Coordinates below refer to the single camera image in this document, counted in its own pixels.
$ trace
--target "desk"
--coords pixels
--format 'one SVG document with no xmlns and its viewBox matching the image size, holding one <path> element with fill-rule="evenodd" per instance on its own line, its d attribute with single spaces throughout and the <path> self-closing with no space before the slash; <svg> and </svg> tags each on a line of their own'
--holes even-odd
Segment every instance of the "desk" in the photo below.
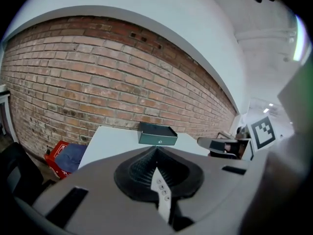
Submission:
<svg viewBox="0 0 313 235">
<path fill-rule="evenodd" d="M 14 128 L 13 128 L 13 124 L 12 124 L 12 120 L 11 120 L 10 109 L 9 109 L 9 100 L 8 100 L 9 96 L 10 96 L 10 92 L 9 91 L 1 92 L 0 93 L 0 104 L 4 103 L 5 115 L 6 115 L 6 119 L 8 121 L 8 125 L 9 125 L 9 129 L 10 129 L 12 138 L 13 138 L 14 142 L 19 142 L 17 137 L 16 137 L 16 134 L 15 134 L 15 131 L 14 131 Z M 2 118 L 2 115 L 1 115 L 1 111 L 0 111 L 0 121 L 2 122 L 3 134 L 5 135 L 6 132 L 5 132 L 4 125 L 3 125 L 3 118 Z"/>
<path fill-rule="evenodd" d="M 78 169 L 93 161 L 148 146 L 151 145 L 138 143 L 136 130 L 100 126 L 93 135 Z M 178 133 L 175 145 L 169 147 L 203 156 L 210 153 L 207 149 L 200 147 L 197 141 L 187 133 Z"/>
</svg>

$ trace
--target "table leg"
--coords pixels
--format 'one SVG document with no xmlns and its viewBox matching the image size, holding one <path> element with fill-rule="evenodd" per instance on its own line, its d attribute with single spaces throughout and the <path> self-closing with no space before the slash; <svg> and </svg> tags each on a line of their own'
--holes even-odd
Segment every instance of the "table leg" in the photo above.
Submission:
<svg viewBox="0 0 313 235">
<path fill-rule="evenodd" d="M 2 132 L 5 135 L 6 131 L 5 131 L 5 128 L 4 128 L 4 121 L 3 121 L 1 109 L 0 109 L 0 123 L 2 124 Z"/>
<path fill-rule="evenodd" d="M 5 98 L 4 106 L 5 106 L 5 115 L 6 115 L 6 119 L 8 121 L 8 125 L 9 125 L 9 129 L 10 129 L 12 138 L 13 138 L 14 142 L 19 142 L 17 137 L 16 137 L 16 134 L 15 134 L 15 131 L 13 128 L 13 124 L 12 124 L 12 120 L 11 120 L 8 97 Z"/>
</svg>

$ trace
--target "white arch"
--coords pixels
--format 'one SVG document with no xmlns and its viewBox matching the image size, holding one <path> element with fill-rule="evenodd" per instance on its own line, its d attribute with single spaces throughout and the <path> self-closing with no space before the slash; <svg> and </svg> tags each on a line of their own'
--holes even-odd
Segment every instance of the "white arch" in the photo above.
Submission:
<svg viewBox="0 0 313 235">
<path fill-rule="evenodd" d="M 231 23 L 213 0 L 28 0 L 4 41 L 63 16 L 114 17 L 145 27 L 186 51 L 217 81 L 237 111 L 245 111 L 246 67 Z"/>
</svg>

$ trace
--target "dark green drawer box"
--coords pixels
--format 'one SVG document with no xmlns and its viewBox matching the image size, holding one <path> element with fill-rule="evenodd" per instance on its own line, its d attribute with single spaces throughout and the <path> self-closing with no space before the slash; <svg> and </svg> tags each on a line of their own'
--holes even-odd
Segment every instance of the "dark green drawer box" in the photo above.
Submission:
<svg viewBox="0 0 313 235">
<path fill-rule="evenodd" d="M 177 133 L 170 126 L 139 123 L 139 143 L 150 145 L 175 145 Z"/>
</svg>

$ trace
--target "ceiling light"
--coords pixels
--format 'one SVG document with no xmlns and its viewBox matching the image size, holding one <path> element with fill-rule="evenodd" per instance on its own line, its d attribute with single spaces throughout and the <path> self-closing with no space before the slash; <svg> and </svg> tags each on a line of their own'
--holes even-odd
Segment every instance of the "ceiling light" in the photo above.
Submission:
<svg viewBox="0 0 313 235">
<path fill-rule="evenodd" d="M 301 19 L 298 16 L 295 16 L 297 19 L 297 44 L 295 47 L 293 59 L 294 61 L 300 61 L 302 56 L 302 51 L 305 43 L 305 27 Z"/>
</svg>

